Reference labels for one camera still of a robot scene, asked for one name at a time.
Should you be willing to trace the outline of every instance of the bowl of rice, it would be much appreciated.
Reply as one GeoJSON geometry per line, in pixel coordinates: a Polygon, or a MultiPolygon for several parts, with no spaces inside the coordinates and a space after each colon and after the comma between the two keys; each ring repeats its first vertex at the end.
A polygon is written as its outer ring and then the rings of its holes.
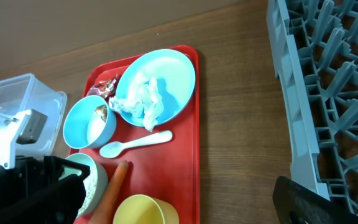
{"type": "MultiPolygon", "coordinates": [[[[98,206],[108,184],[107,173],[103,166],[95,162],[90,156],[84,153],[74,153],[66,158],[69,161],[77,162],[89,166],[90,175],[85,178],[84,186],[86,191],[85,200],[82,207],[78,210],[77,217],[91,213],[98,206]]],[[[80,170],[65,167],[61,179],[71,175],[81,175],[80,170]]]]}

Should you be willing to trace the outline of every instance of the yellow cup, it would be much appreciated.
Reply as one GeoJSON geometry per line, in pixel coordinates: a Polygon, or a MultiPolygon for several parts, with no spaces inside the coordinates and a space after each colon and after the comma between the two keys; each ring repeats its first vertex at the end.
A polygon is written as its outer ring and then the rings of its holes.
{"type": "Polygon", "coordinates": [[[133,195],[117,209],[113,224],[179,224],[175,208],[147,195],[133,195]]]}

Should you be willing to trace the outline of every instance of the plate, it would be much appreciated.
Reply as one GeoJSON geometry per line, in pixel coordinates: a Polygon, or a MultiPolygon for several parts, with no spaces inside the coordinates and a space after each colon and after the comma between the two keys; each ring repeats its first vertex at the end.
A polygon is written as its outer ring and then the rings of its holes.
{"type": "MultiPolygon", "coordinates": [[[[190,59],[176,50],[162,49],[149,52],[132,63],[118,82],[116,96],[127,98],[128,89],[137,72],[143,72],[157,80],[158,92],[164,105],[157,125],[176,117],[189,102],[196,84],[196,73],[190,59]]],[[[122,112],[122,118],[130,124],[143,127],[143,117],[133,118],[122,112]]]]}

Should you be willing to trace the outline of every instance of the wooden table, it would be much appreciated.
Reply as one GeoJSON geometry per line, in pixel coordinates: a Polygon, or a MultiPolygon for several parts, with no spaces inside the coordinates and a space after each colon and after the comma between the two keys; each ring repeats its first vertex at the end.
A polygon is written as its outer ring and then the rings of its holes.
{"type": "MultiPolygon", "coordinates": [[[[266,1],[244,1],[4,71],[0,80],[31,72],[67,93],[67,113],[97,65],[192,45],[201,59],[201,223],[278,223],[272,191],[278,176],[290,177],[291,148],[266,10],[266,1]]],[[[53,153],[68,153],[61,133],[53,153]]]]}

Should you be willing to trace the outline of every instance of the orange carrot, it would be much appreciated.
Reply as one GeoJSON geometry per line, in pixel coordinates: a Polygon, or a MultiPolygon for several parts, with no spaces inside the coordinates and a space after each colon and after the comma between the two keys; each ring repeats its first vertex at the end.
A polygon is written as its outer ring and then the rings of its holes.
{"type": "Polygon", "coordinates": [[[129,167],[127,161],[122,161],[118,165],[104,195],[96,207],[89,224],[112,224],[112,211],[118,198],[119,189],[125,179],[129,167]]]}

